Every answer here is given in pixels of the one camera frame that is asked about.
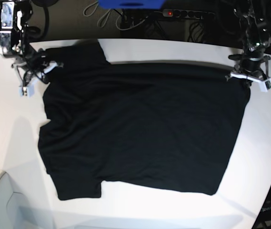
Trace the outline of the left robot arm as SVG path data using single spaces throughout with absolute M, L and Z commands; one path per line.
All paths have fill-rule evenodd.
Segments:
M 229 56 L 237 64 L 226 79 L 239 78 L 256 82 L 269 90 L 271 78 L 268 62 L 271 58 L 264 53 L 271 45 L 271 36 L 267 29 L 265 4 L 261 0 L 237 0 L 234 13 L 240 20 L 244 34 L 243 53 Z

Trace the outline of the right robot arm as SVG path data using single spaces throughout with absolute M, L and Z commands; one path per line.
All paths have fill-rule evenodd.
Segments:
M 33 79 L 48 84 L 47 72 L 52 65 L 61 66 L 48 60 L 44 49 L 35 50 L 31 46 L 31 43 L 41 42 L 46 37 L 50 26 L 49 7 L 55 3 L 55 0 L 5 0 L 1 4 L 0 55 L 14 60 L 11 67 L 22 87 L 29 86 Z M 43 9 L 43 30 L 28 24 L 33 15 L 32 4 Z

